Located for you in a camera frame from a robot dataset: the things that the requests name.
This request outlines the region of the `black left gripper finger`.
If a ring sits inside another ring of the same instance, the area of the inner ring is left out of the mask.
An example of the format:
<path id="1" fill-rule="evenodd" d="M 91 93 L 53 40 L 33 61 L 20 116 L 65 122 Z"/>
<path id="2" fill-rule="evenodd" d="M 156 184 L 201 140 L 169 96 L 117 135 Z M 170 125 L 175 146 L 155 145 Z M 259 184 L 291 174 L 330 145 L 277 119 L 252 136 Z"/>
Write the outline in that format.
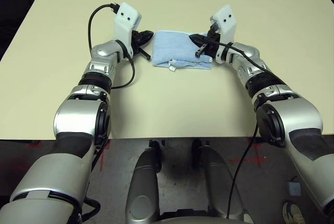
<path id="1" fill-rule="evenodd" d="M 148 54 L 145 50 L 143 50 L 142 48 L 139 48 L 138 51 L 147 61 L 151 60 L 151 55 Z"/>
<path id="2" fill-rule="evenodd" d="M 139 32 L 138 35 L 137 35 L 138 45 L 145 45 L 145 44 L 149 43 L 150 40 L 152 39 L 153 35 L 154 35 L 154 32 L 149 31 L 149 30 Z"/>

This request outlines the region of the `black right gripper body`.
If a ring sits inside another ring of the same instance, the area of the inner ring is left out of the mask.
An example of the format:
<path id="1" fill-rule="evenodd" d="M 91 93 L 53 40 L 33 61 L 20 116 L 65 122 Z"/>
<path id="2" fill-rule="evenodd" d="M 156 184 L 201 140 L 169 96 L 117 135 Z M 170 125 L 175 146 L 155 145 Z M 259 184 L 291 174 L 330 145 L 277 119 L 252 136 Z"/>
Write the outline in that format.
<path id="1" fill-rule="evenodd" d="M 209 42 L 207 43 L 207 47 L 205 49 L 205 55 L 216 58 L 219 48 L 218 43 L 220 42 L 220 33 L 210 29 L 207 32 L 207 38 L 209 39 Z"/>

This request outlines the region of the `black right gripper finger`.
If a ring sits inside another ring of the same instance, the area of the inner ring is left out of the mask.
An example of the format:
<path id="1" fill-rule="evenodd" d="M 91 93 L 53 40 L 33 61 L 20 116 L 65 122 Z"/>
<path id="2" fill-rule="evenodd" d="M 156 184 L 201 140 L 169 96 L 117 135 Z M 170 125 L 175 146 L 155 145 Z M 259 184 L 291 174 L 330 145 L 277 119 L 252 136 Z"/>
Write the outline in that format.
<path id="1" fill-rule="evenodd" d="M 202 45 L 196 52 L 195 57 L 200 57 L 201 55 L 209 55 L 207 53 L 208 45 Z"/>
<path id="2" fill-rule="evenodd" d="M 210 43 L 209 38 L 202 34 L 191 34 L 189 38 L 192 41 L 192 43 L 198 46 L 199 48 L 202 47 L 203 45 L 208 45 Z"/>

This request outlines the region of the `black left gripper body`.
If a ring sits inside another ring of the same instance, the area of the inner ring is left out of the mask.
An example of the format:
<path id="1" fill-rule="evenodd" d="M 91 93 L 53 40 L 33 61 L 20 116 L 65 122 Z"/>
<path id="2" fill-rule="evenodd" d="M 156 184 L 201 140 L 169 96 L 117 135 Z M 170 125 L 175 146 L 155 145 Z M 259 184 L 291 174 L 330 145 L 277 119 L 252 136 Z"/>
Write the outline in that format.
<path id="1" fill-rule="evenodd" d="M 139 53 L 140 43 L 141 43 L 140 32 L 133 30 L 132 31 L 132 38 L 131 38 L 131 46 L 132 46 L 132 49 L 133 49 L 133 54 L 138 54 Z"/>

